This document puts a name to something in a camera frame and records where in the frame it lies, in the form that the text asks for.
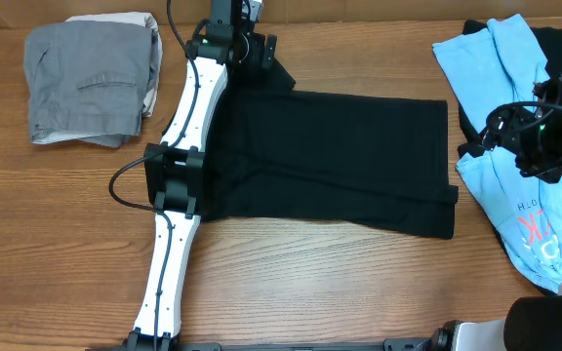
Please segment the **black t-shirt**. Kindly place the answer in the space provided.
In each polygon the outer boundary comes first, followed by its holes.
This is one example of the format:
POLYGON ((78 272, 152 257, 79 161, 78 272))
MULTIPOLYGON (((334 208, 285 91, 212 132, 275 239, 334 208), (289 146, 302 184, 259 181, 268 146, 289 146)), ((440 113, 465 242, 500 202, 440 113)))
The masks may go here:
POLYGON ((459 190, 447 146, 443 100, 301 92, 275 66, 221 93, 202 217, 342 220, 449 240, 459 190))

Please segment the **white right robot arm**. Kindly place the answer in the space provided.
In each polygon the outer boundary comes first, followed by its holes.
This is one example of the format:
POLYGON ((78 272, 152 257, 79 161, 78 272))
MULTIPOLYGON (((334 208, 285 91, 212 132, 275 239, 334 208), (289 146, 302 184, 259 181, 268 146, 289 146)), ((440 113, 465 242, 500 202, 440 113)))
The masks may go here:
MULTIPOLYGON (((534 101, 503 104, 489 113, 480 144, 502 146, 523 177, 555 183, 562 176, 562 77, 538 83, 534 101)), ((449 321, 418 350, 562 351, 562 283, 552 296, 521 297, 502 320, 449 321)))

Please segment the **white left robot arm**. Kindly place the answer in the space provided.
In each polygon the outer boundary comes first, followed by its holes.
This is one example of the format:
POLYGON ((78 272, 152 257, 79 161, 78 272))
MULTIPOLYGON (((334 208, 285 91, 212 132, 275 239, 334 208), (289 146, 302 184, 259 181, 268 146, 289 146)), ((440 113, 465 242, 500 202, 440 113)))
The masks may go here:
POLYGON ((215 1, 189 41, 184 88, 174 117, 157 144, 138 160, 155 214, 154 248, 140 312, 124 350, 176 350, 181 296, 191 244, 204 204, 204 158, 215 109, 234 68, 255 74, 274 63, 276 37, 254 30, 261 0, 215 1))

